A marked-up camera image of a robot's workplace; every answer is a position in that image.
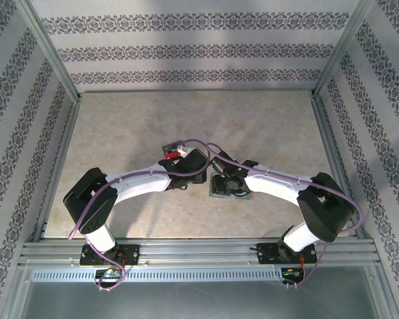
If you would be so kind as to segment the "green card holder wallet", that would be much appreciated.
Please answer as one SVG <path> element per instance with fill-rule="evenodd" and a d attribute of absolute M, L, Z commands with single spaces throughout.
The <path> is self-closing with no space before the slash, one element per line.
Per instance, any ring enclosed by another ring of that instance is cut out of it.
<path fill-rule="evenodd" d="M 250 200 L 251 190 L 242 177 L 211 174 L 209 196 L 220 199 Z"/>

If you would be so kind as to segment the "grey metal tray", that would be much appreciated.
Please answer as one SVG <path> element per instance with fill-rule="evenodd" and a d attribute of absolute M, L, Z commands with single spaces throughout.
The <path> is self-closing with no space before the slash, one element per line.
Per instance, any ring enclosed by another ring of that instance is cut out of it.
<path fill-rule="evenodd" d="M 320 266 L 300 286 L 277 281 L 33 282 L 23 271 L 2 319 L 399 319 L 375 267 Z"/>

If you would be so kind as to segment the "aluminium back frame rail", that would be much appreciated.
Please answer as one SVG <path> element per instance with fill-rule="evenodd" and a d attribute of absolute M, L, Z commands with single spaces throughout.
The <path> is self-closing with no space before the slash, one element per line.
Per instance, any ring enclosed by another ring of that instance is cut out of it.
<path fill-rule="evenodd" d="M 185 88 L 185 89 L 145 89 L 145 90 L 86 90 L 79 93 L 85 94 L 117 94 L 117 93 L 156 93 L 156 92 L 307 92 L 313 94 L 314 90 L 306 88 L 282 89 L 282 88 Z"/>

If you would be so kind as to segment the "clear box with red items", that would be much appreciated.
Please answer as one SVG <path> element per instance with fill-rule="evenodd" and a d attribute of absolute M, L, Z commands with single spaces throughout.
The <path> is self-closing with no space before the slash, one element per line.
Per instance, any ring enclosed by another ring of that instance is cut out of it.
<path fill-rule="evenodd" d="M 182 155 L 180 151 L 178 150 L 178 147 L 183 144 L 183 141 L 176 141 L 172 142 L 170 144 L 166 144 L 165 146 L 162 146 L 162 151 L 164 153 L 164 159 L 165 160 L 172 160 L 172 161 L 178 161 L 182 159 Z"/>

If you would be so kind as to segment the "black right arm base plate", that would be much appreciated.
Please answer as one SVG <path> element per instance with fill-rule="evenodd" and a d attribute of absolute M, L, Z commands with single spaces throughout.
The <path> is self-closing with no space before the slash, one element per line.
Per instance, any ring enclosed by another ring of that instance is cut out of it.
<path fill-rule="evenodd" d="M 314 245 L 308 245 L 300 252 L 293 252 L 277 243 L 258 243 L 255 251 L 260 265 L 300 264 L 301 257 L 305 264 L 317 262 L 317 253 Z"/>

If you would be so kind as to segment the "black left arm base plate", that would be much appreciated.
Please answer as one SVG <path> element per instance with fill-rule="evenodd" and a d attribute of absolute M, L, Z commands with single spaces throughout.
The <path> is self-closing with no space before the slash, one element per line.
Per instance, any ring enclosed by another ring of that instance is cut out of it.
<path fill-rule="evenodd" d="M 105 266 L 118 263 L 123 266 L 138 264 L 140 255 L 139 245 L 119 245 L 99 255 L 89 244 L 82 247 L 80 254 L 80 266 Z"/>

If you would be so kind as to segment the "aluminium side frame rail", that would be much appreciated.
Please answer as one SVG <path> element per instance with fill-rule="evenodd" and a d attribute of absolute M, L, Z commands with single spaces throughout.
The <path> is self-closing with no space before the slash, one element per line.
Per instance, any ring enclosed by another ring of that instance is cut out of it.
<path fill-rule="evenodd" d="M 325 107 L 319 98 L 315 98 L 312 94 L 310 94 L 310 96 L 311 105 L 317 121 L 321 139 L 323 141 L 323 146 L 327 155 L 331 173 L 344 193 L 351 199 L 354 199 L 350 188 L 350 181 L 348 180 L 346 174 L 342 156 L 340 154 L 327 111 L 325 110 Z"/>

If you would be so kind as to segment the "aluminium frame post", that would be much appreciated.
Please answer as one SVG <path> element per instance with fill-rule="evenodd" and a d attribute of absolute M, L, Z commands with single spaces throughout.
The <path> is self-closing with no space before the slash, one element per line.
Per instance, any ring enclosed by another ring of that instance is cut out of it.
<path fill-rule="evenodd" d="M 60 82 L 73 102 L 78 102 L 80 93 L 72 80 L 57 48 L 53 44 L 43 22 L 30 0 L 13 0 L 23 20 L 36 38 L 42 52 L 56 72 Z"/>
<path fill-rule="evenodd" d="M 323 68 L 315 87 L 312 89 L 312 95 L 314 99 L 322 93 L 327 83 L 331 79 L 331 76 L 335 73 L 335 70 L 352 42 L 357 30 L 361 26 L 363 20 L 367 16 L 371 6 L 375 0 L 358 0 L 356 7 L 354 8 L 346 26 L 335 45 L 325 67 Z"/>

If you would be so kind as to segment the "aluminium front frame rail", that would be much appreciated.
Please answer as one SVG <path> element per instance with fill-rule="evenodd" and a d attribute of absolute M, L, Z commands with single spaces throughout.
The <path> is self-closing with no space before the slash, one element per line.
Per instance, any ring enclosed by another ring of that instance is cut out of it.
<path fill-rule="evenodd" d="M 255 266 L 257 253 L 252 250 L 258 243 L 274 243 L 273 238 L 193 238 L 193 239 L 118 239 L 123 245 L 139 245 L 138 265 L 152 268 L 183 268 L 193 266 Z M 55 265 L 79 266 L 85 241 L 76 239 L 44 239 L 25 243 L 19 266 Z M 324 246 L 318 243 L 315 254 L 324 253 L 321 266 L 380 265 L 381 259 L 372 239 L 341 237 Z"/>

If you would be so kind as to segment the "black printed card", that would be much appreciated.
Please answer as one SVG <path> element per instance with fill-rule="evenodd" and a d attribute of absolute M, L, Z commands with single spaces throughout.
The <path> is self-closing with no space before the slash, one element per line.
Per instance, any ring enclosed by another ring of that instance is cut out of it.
<path fill-rule="evenodd" d="M 162 151 L 165 156 L 178 152 L 178 146 L 181 144 L 181 141 L 176 141 L 172 142 L 170 144 L 166 144 L 165 146 L 162 146 Z"/>

